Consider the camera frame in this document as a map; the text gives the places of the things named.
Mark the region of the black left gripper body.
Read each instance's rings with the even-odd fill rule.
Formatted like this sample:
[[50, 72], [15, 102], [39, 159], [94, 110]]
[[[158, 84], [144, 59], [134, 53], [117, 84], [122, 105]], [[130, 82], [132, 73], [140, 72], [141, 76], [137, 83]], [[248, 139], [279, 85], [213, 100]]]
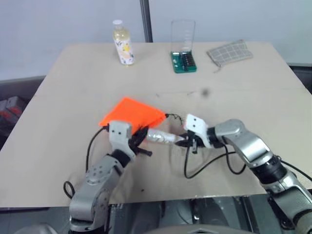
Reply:
[[128, 145], [130, 149], [135, 153], [135, 147], [141, 144], [142, 142], [139, 142], [137, 140], [137, 131], [132, 135], [131, 139], [128, 141]]

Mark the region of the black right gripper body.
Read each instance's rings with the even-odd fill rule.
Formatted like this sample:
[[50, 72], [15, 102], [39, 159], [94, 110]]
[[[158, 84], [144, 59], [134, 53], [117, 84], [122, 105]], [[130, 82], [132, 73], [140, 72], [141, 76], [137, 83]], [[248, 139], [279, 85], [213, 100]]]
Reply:
[[188, 131], [187, 136], [188, 148], [191, 149], [193, 154], [197, 154], [198, 149], [204, 147], [202, 139], [192, 131]]

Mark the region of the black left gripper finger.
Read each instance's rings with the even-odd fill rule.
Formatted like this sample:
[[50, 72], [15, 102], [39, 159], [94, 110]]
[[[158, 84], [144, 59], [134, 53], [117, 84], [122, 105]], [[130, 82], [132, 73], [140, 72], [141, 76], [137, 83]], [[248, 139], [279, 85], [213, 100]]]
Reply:
[[147, 156], [152, 156], [153, 152], [145, 150], [143, 148], [140, 148], [138, 146], [135, 147], [135, 154], [143, 154], [143, 155], [147, 155]]
[[138, 130], [137, 130], [137, 140], [139, 142], [142, 142], [147, 134], [148, 134], [148, 130], [149, 130], [149, 127], [148, 126], [145, 126], [145, 127], [140, 127]]

